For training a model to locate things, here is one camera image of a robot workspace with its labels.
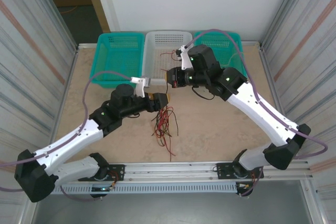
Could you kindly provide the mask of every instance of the purple cable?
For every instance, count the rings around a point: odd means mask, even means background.
[[[82,104],[84,106],[84,111],[85,111],[85,115],[84,115],[84,120],[83,120],[83,123],[82,125],[80,126],[79,130],[77,133],[75,133],[72,137],[70,137],[68,140],[66,140],[64,143],[54,147],[53,149],[49,150],[47,152],[47,154],[50,154],[60,148],[62,148],[63,146],[65,146],[66,144],[70,143],[72,140],[75,139],[76,136],[78,136],[78,134],[84,129],[85,127],[85,124],[86,124],[86,121],[89,117],[89,111],[88,111],[88,107],[85,103],[85,95],[86,95],[86,92],[88,90],[88,87],[89,87],[89,84],[93,81],[93,79],[101,74],[104,74],[104,73],[111,73],[111,74],[115,74],[117,76],[121,76],[127,80],[131,80],[130,77],[128,76],[125,76],[121,73],[118,73],[118,72],[114,72],[114,71],[101,71],[101,72],[98,72],[96,74],[94,74],[90,79],[89,81],[86,83],[85,85],[85,88],[84,88],[84,92],[83,92],[83,96],[82,96]],[[35,157],[31,157],[31,158],[28,158],[28,159],[23,159],[23,160],[19,160],[19,161],[14,161],[14,162],[9,162],[9,163],[4,163],[4,164],[0,164],[0,167],[5,167],[5,166],[11,166],[11,165],[18,165],[18,164],[24,164],[24,163],[28,163],[28,162],[31,162],[31,161],[35,161],[41,157],[44,157],[46,156],[46,154],[41,154],[41,155],[38,155],[38,156],[35,156]],[[15,191],[20,191],[21,189],[8,189],[8,188],[4,188],[4,187],[0,187],[0,191],[8,191],[8,192],[15,192]]]
[[[92,202],[92,201],[96,201],[96,200],[100,199],[100,198],[92,198],[92,199],[81,199],[81,198],[77,198],[77,197],[68,195],[68,194],[63,190],[63,187],[62,187],[62,186],[59,186],[59,188],[61,189],[62,193],[63,193],[67,198],[72,199],[72,200],[82,201],[82,202]]]
[[[219,30],[219,29],[209,29],[209,30],[206,30],[202,33],[200,33],[198,36],[196,36],[192,41],[190,41],[186,46],[185,48],[187,48],[188,46],[190,46],[193,42],[195,42],[198,38],[200,38],[201,36],[203,36],[204,34],[207,34],[207,33],[211,33],[212,31],[216,31],[216,32],[219,32],[219,33],[222,33],[224,34],[234,45],[235,49],[237,50],[238,54],[239,54],[239,57],[241,59],[241,62],[243,63],[243,66],[246,70],[246,73],[247,73],[247,77],[248,79],[250,80],[250,83],[252,85],[252,89],[253,89],[253,93],[257,99],[257,102],[260,104],[260,106],[268,113],[270,114],[275,120],[277,120],[280,124],[282,124],[285,128],[289,129],[290,131],[298,134],[299,136],[302,136],[304,138],[307,138],[309,140],[312,140],[313,142],[315,143],[318,143],[320,145],[322,145],[324,148],[318,152],[315,152],[315,153],[311,153],[311,154],[307,154],[307,155],[301,155],[301,156],[296,156],[295,159],[300,159],[300,158],[307,158],[307,157],[313,157],[313,156],[317,156],[317,155],[320,155],[324,152],[326,152],[328,150],[328,146],[327,144],[325,144],[324,142],[320,141],[319,139],[317,139],[316,137],[313,137],[313,136],[308,136],[308,135],[305,135],[293,128],[291,128],[288,124],[286,124],[284,121],[282,121],[280,118],[278,118],[272,111],[270,111],[264,104],[263,102],[260,100],[260,97],[259,97],[259,94],[258,94],[258,91],[257,91],[257,87],[254,83],[254,80],[252,79],[252,76],[251,74],[249,73],[248,69],[247,69],[247,66],[245,64],[245,60],[242,56],[242,53],[240,52],[239,50],[239,47],[238,45],[236,44],[236,42],[232,39],[232,37],[225,31],[222,31],[222,30]]]
[[[258,178],[257,178],[257,181],[255,181],[255,182],[253,183],[253,185],[251,186],[250,189],[248,189],[248,190],[247,190],[246,192],[244,192],[243,194],[240,194],[240,196],[245,196],[245,195],[247,195],[250,191],[253,190],[253,188],[255,188],[255,186],[257,185],[257,183],[259,182],[259,180],[260,180],[260,178],[261,178],[261,175],[262,175],[263,170],[264,170],[263,167],[260,168],[260,173],[259,173],[259,176],[258,176]]]

